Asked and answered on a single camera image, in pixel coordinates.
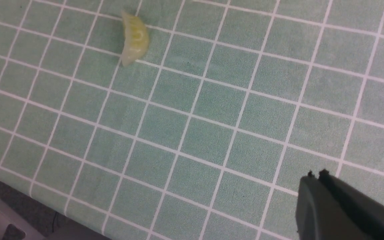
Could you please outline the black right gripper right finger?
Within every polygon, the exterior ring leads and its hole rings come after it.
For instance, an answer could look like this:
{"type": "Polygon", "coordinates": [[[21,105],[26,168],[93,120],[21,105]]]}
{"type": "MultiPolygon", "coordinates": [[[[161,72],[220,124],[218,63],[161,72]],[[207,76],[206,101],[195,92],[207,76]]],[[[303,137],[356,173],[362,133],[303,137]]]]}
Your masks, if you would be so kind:
{"type": "Polygon", "coordinates": [[[362,233],[371,240],[384,240],[384,205],[330,175],[328,170],[319,172],[318,181],[362,233]]]}

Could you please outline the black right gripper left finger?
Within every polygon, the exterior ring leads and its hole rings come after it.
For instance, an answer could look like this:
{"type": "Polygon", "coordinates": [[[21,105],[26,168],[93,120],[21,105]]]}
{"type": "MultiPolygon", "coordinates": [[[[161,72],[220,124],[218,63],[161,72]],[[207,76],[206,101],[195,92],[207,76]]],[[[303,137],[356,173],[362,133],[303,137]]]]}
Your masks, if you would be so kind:
{"type": "Polygon", "coordinates": [[[296,224],[301,240],[370,240],[362,233],[329,191],[309,171],[301,177],[296,224]]]}

